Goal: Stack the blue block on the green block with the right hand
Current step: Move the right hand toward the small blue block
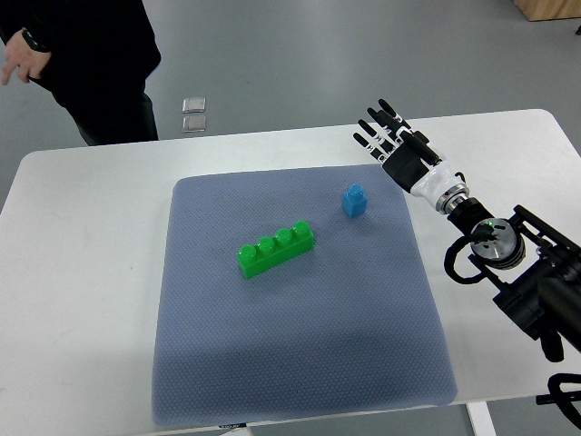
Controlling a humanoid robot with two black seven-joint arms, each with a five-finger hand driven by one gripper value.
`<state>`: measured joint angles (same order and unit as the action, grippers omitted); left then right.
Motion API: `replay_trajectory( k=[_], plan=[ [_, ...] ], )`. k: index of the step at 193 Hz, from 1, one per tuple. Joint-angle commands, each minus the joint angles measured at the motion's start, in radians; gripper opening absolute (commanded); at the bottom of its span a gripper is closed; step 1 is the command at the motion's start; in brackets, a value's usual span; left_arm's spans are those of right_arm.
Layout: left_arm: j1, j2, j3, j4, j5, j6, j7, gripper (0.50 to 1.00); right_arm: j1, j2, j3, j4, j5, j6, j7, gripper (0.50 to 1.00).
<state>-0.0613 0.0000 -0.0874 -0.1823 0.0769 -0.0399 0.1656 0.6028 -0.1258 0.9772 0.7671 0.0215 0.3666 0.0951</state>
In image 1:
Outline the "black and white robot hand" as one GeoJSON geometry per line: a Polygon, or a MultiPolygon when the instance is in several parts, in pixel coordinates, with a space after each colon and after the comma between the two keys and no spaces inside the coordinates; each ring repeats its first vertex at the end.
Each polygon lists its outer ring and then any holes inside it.
{"type": "Polygon", "coordinates": [[[425,199],[436,212],[450,214],[469,197],[464,175],[456,173],[449,162],[429,147],[429,139],[411,128],[384,99],[379,109],[368,114],[377,124],[363,119],[363,134],[353,138],[377,160],[383,171],[405,192],[425,199]]]}

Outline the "person's bare hand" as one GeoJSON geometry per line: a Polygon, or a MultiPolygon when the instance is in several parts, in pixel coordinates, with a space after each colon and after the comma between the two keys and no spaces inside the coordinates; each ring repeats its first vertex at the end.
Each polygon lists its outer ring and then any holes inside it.
{"type": "Polygon", "coordinates": [[[15,74],[23,83],[42,77],[44,69],[51,60],[50,51],[39,51],[38,46],[30,45],[31,36],[26,28],[15,33],[5,47],[5,64],[1,70],[1,84],[8,85],[15,74]]]}

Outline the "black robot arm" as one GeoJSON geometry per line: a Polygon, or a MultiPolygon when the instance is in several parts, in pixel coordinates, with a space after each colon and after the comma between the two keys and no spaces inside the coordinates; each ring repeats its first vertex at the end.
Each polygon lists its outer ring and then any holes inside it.
{"type": "Polygon", "coordinates": [[[512,323],[540,343],[550,362],[565,358],[564,345],[580,347],[580,248],[518,205],[497,218],[475,198],[459,195],[443,213],[459,229],[444,269],[454,282],[488,281],[493,301],[512,323]]]}

